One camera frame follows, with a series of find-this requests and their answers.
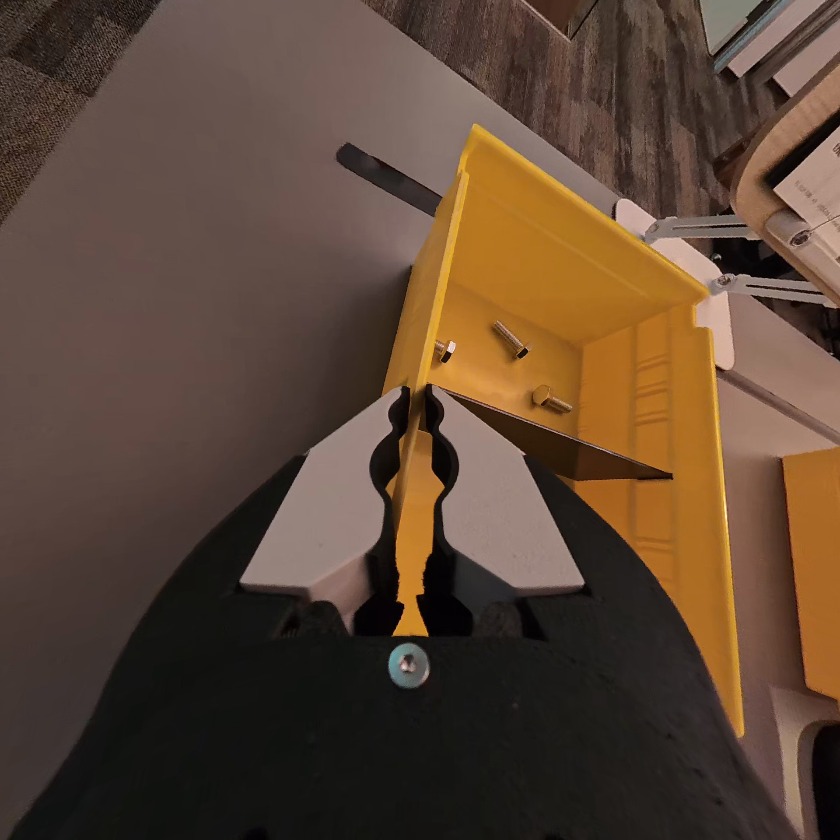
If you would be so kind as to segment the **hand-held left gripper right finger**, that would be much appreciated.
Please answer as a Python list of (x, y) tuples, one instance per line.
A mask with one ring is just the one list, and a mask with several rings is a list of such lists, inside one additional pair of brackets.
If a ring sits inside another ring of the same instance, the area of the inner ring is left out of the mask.
[(434, 502), (420, 614), (429, 636), (469, 636), (487, 608), (582, 592), (584, 577), (525, 454), (436, 385), (424, 394)]

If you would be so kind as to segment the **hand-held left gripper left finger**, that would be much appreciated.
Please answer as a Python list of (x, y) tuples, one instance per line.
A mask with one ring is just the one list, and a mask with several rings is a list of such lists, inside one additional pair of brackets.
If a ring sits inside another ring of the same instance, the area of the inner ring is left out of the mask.
[(387, 488), (410, 406), (410, 389), (397, 386), (309, 449), (239, 579), (244, 590), (329, 602), (353, 634), (393, 634), (405, 606)]

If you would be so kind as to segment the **yellow plastic bin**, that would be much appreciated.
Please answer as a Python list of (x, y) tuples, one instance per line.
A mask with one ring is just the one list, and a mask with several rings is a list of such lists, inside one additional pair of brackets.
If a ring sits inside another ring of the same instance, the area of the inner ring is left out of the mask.
[(839, 447), (782, 464), (805, 683), (839, 700)]
[[(707, 287), (478, 125), (410, 266), (384, 391), (431, 382), (673, 474), (575, 484), (675, 602), (741, 737)], [(436, 340), (457, 344), (446, 364)], [(573, 412), (533, 405), (543, 384)]]

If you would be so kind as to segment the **black bin divider plate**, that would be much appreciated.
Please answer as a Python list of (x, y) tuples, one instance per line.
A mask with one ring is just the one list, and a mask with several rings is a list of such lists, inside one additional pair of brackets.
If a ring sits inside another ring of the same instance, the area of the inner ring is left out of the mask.
[(471, 397), (444, 389), (458, 404), (475, 414), (525, 455), (564, 478), (589, 480), (672, 480), (673, 474), (645, 465), (611, 450), (534, 423)]

